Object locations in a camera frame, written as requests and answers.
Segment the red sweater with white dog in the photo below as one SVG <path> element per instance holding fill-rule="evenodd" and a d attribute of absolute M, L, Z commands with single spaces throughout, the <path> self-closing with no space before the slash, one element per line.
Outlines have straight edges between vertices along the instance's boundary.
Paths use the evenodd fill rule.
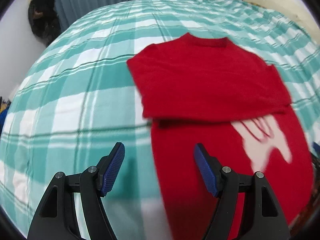
<path fill-rule="evenodd" d="M 157 178 L 174 239 L 201 239 L 217 204 L 196 144 L 237 173 L 265 174 L 286 221 L 313 187 L 309 148 L 275 66 L 230 39 L 185 34 L 127 61 L 150 119 Z"/>

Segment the teal white plaid bed cover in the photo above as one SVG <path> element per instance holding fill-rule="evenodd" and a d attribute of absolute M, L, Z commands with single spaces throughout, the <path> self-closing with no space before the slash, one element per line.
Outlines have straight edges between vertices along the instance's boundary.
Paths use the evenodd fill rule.
<path fill-rule="evenodd" d="M 125 159 L 103 199 L 119 239 L 171 239 L 127 59 L 185 33 L 228 37 L 275 64 L 308 144 L 319 141 L 319 45 L 281 13 L 239 0 L 135 0 L 83 16 L 33 64 L 1 134 L 1 207 L 27 235 L 56 172 L 82 172 L 114 144 Z"/>

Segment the clothes pile on left box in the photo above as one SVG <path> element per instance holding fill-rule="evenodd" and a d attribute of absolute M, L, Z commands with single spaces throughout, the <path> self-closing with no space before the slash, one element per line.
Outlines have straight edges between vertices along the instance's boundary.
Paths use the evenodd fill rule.
<path fill-rule="evenodd" d="M 4 122 L 5 122 L 5 119 L 7 117 L 10 105 L 11 105 L 11 101 L 10 100 L 4 101 L 3 98 L 1 97 L 0 134 L 2 133 Z"/>

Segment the cream pillow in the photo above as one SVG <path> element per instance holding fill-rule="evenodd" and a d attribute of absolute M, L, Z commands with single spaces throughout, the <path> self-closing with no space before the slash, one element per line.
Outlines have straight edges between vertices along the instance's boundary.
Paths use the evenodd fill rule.
<path fill-rule="evenodd" d="M 308 31 L 311 38 L 319 44 L 319 26 L 307 9 L 293 0 L 243 0 L 266 9 L 272 9 L 285 15 Z"/>

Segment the black clothes hanging on wall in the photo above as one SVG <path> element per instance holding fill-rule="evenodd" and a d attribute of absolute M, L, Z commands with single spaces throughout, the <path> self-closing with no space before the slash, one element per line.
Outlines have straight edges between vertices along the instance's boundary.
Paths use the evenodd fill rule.
<path fill-rule="evenodd" d="M 59 18 L 55 11 L 55 0 L 30 0 L 28 21 L 33 34 L 46 46 L 61 34 Z"/>

